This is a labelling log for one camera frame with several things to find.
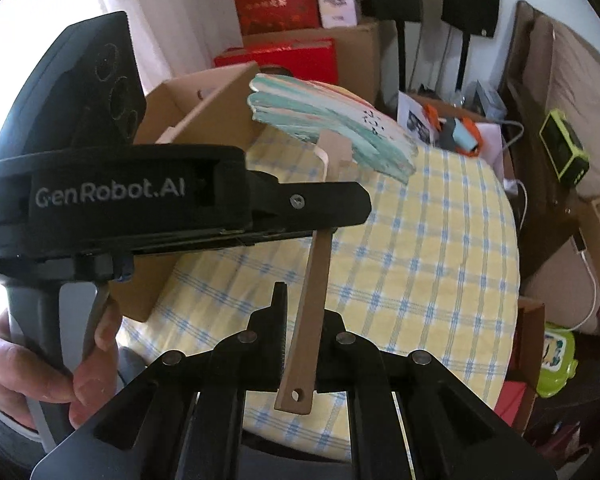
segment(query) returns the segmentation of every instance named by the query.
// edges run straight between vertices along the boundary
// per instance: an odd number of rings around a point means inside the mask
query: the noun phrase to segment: lime green device
[[[576,374],[575,353],[573,333],[551,323],[544,325],[544,350],[536,389],[540,397],[554,396]]]
[[[589,171],[589,154],[562,110],[554,108],[549,111],[540,129],[540,139],[558,181],[566,187],[575,187]]]

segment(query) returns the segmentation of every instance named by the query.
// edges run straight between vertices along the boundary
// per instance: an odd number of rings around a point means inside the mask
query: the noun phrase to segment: human hand
[[[116,334],[122,323],[117,303],[111,298],[95,332],[96,346],[67,377],[31,350],[10,341],[9,317],[0,315],[0,411],[19,424],[36,429],[25,400],[65,404],[70,402],[69,420],[81,426],[116,393],[118,345]]]

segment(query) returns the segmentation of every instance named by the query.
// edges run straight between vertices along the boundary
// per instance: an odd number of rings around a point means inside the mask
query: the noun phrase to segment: orange object
[[[462,148],[458,147],[458,148],[456,148],[456,152],[458,152],[458,153],[460,153],[460,155],[464,155],[464,156],[470,156],[470,157],[480,156],[480,152],[482,151],[482,146],[484,145],[484,141],[482,140],[482,136],[480,134],[480,130],[478,129],[478,126],[476,126],[475,123],[467,117],[463,117],[462,119],[460,119],[460,121],[462,122],[462,125],[467,129],[467,131],[471,134],[471,136],[475,139],[475,141],[478,143],[478,147],[475,148],[472,152],[466,152]]]
[[[422,107],[422,113],[424,113],[424,116],[427,118],[431,126],[433,126],[439,132],[442,131],[438,111],[432,105],[424,105]]]

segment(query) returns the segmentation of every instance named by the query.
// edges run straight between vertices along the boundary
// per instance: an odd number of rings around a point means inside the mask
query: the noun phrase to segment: wooden handle
[[[340,134],[325,130],[320,133],[315,153],[324,163],[325,179],[335,182],[341,164],[351,161],[351,141]],[[331,230],[314,232],[291,348],[276,396],[275,408],[281,412],[298,415],[311,413],[315,367],[318,362],[324,302],[329,283],[331,238]]]

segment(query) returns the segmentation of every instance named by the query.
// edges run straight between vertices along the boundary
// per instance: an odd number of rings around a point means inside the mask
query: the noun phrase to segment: table
[[[248,153],[250,169],[281,182],[317,180],[311,145],[267,128]],[[435,355],[488,405],[502,387],[518,298],[513,214],[491,168],[422,146],[408,186],[351,168],[341,180],[368,190],[362,226],[334,235],[327,308],[381,350]],[[148,361],[168,349],[211,349],[288,284],[290,343],[310,240],[187,254],[147,323],[125,320],[122,340]],[[315,394],[310,415],[276,412],[275,394],[248,392],[244,428],[306,452],[350,456],[345,394]]]

